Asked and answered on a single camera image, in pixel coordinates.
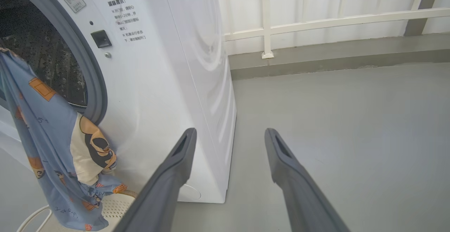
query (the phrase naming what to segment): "front-loading washing machine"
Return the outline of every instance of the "front-loading washing machine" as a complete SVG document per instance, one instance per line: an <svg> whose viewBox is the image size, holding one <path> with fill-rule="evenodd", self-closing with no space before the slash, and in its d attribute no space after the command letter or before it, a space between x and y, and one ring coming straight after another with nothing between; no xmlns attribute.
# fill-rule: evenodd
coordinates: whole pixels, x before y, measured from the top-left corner
<svg viewBox="0 0 450 232"><path fill-rule="evenodd" d="M2 46L99 125L117 151L116 176L138 192L194 127L192 172L179 200L225 201L236 104L218 0L12 2L0 6L11 14ZM20 140L5 110L0 142L25 165L11 148Z"/></svg>

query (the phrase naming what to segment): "metal railing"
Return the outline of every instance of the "metal railing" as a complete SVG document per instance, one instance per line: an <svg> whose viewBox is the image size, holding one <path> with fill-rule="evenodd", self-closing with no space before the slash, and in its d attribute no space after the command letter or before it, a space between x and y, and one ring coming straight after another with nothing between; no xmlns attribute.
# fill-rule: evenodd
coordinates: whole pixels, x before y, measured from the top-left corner
<svg viewBox="0 0 450 232"><path fill-rule="evenodd" d="M262 0L262 28L256 28L245 31L235 32L233 30L233 18L231 15L230 0L225 0L228 14L228 25L231 33L225 34L225 41L234 41L245 38L264 37L264 52L262 59L273 58L274 55L271 49L270 36L274 34L298 32L312 29L346 26L354 24L368 24L374 22L386 22L396 20L409 19L427 19L450 16L450 8L432 8L432 9L418 9L421 0L414 0L410 11L396 11L396 12L380 12L381 0L377 0L376 13L358 16L344 16L345 0L339 0L338 17L335 19L321 19L314 21L305 21L302 14L301 22L285 25L270 25L270 0ZM303 13L306 13L307 0L303 0Z"/></svg>

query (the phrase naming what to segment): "printed fabric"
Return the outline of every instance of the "printed fabric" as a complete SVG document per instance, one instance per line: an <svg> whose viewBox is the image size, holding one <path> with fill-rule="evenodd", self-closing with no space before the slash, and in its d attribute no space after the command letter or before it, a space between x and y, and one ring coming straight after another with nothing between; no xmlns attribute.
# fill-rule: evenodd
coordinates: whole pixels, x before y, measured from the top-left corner
<svg viewBox="0 0 450 232"><path fill-rule="evenodd" d="M108 226L101 200L127 186L110 173L117 157L100 129L10 50L0 48L0 71L28 161L55 217L72 229Z"/></svg>

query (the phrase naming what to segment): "white washing machine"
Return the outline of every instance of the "white washing machine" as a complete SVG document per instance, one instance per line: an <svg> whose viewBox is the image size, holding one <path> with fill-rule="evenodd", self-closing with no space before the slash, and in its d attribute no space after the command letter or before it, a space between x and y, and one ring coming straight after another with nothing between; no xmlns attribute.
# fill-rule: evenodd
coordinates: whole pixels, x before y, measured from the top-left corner
<svg viewBox="0 0 450 232"><path fill-rule="evenodd" d="M80 66L83 110L117 150L116 175L140 191L195 127L193 168L179 200L223 203L236 104L218 0L30 1ZM0 142L18 141L10 115L0 117ZM25 164L20 153L8 153Z"/></svg>

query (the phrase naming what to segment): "gray floor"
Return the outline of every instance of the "gray floor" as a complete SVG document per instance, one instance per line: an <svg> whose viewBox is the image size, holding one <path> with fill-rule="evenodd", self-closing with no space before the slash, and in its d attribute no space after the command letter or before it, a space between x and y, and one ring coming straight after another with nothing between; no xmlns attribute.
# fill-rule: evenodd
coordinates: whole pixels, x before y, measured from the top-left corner
<svg viewBox="0 0 450 232"><path fill-rule="evenodd" d="M450 64L234 81L225 204L178 203L172 231L290 231L263 134L277 129L353 232L448 231Z"/></svg>
<svg viewBox="0 0 450 232"><path fill-rule="evenodd" d="M7 143L4 140L0 133L0 142ZM34 173L1 148L0 179L0 231L16 231L30 214L48 205ZM25 232L36 231L48 214L46 211L38 215Z"/></svg>

